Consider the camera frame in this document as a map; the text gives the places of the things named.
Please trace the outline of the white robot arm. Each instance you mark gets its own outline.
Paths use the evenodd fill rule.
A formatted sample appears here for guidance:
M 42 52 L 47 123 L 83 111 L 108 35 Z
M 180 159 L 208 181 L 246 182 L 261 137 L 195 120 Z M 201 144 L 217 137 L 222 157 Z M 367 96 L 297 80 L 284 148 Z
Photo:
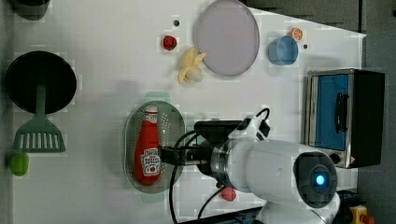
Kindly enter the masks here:
M 161 151 L 166 163 L 197 165 L 222 186 L 265 200 L 256 216 L 260 224 L 332 224 L 340 207 L 335 165 L 313 147 L 238 139 Z

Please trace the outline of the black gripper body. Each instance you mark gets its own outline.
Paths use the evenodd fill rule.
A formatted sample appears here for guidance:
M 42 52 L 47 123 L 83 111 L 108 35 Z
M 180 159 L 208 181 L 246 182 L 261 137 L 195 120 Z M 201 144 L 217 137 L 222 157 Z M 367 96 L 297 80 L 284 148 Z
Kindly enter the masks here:
M 192 147 L 160 147 L 162 162 L 173 165 L 173 171 L 178 175 L 184 166 L 196 166 L 203 175 L 211 175 L 211 156 L 214 146 L 208 142 Z

